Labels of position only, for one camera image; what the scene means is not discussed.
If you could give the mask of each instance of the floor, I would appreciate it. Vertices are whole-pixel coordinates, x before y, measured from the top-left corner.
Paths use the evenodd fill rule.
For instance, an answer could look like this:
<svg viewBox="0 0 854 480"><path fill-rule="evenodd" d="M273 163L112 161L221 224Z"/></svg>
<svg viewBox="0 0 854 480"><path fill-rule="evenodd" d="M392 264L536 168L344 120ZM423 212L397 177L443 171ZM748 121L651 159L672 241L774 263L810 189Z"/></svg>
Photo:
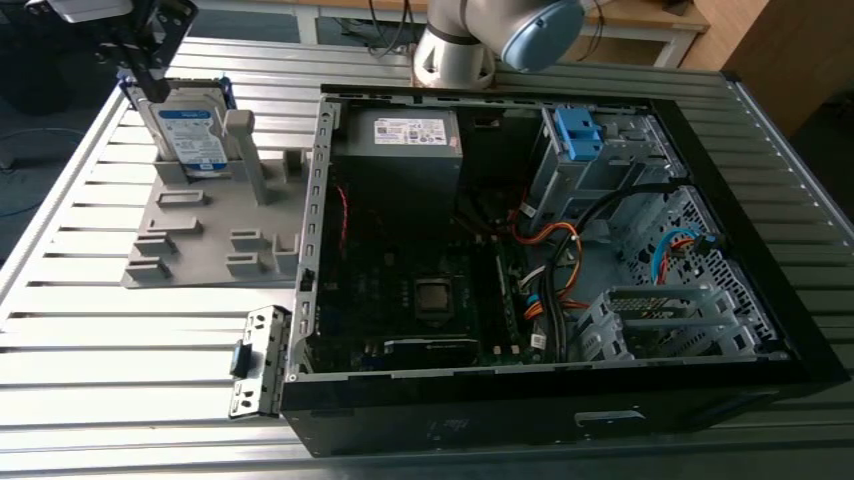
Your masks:
<svg viewBox="0 0 854 480"><path fill-rule="evenodd" d="M321 43L363 46L375 42L375 30L365 24L319 21ZM393 29L384 29L387 38ZM203 11L191 35L277 42L297 42L296 21L287 15ZM403 32L408 38L408 29ZM22 115L0 96L0 157L16 158L12 169L0 169L0 265L36 211L36 206L73 153L77 137L72 133L37 132L4 138L22 129L68 128L85 131L115 84L112 68L97 65L85 54L65 55L60 70L73 92L65 111L45 116ZM847 188L854 174L854 114L839 115L836 108L816 112L792 145L806 159L848 217L854 215L854 190Z"/></svg>

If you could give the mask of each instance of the aluminum slotted table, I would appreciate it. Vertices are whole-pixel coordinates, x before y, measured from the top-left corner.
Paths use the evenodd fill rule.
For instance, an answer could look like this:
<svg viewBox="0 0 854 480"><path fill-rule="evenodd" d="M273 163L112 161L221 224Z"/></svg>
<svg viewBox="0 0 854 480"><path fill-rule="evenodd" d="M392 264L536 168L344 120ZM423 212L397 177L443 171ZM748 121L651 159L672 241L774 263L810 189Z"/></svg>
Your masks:
<svg viewBox="0 0 854 480"><path fill-rule="evenodd" d="M229 76L237 105L256 115L261 155L272 156L311 148L321 83L403 86L408 72L404 58L376 60L361 49L189 39L171 76ZM851 224L742 86L715 73L587 64L540 75L502 72L499 84L676 100L854 369ZM688 468L694 478L754 478L756 469L811 475L815 465L823 478L846 476L851 452L839 448L854 445L851 383L694 435L502 452L313 460L283 421L228 423L228 364L244 314L273 303L291 306L292 290L119 286L153 158L140 117L115 92L0 274L0 476L136 472L149 478L153 471L192 470L283 478L269 470L285 470L335 478L376 476L383 466L389 476L412 478L546 478L570 471L660 478Z"/></svg>

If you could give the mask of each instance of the blue cable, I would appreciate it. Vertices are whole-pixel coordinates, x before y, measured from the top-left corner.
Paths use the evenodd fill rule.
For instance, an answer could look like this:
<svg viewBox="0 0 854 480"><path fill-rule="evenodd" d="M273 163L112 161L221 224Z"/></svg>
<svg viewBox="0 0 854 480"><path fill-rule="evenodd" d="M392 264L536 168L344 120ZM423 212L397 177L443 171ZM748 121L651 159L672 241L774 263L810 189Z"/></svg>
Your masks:
<svg viewBox="0 0 854 480"><path fill-rule="evenodd" d="M0 218L13 217L14 215L20 215L21 213L27 213L31 210L35 210L41 205L41 202L32 204L31 206L21 208L20 210L14 210L9 213L0 213Z"/></svg>
<svg viewBox="0 0 854 480"><path fill-rule="evenodd" d="M672 240L672 237L675 237L679 234L684 234L691 238L696 238L698 233L692 230L688 230L687 228L674 228L671 231L668 231L664 236L662 237L660 241L658 242L658 246L655 247L655 253L652 253L652 270L651 270L651 277L652 277L652 285L655 285L658 282L658 266L662 263L662 258L664 257L664 252L667 251L667 248L670 248L670 240Z"/></svg>

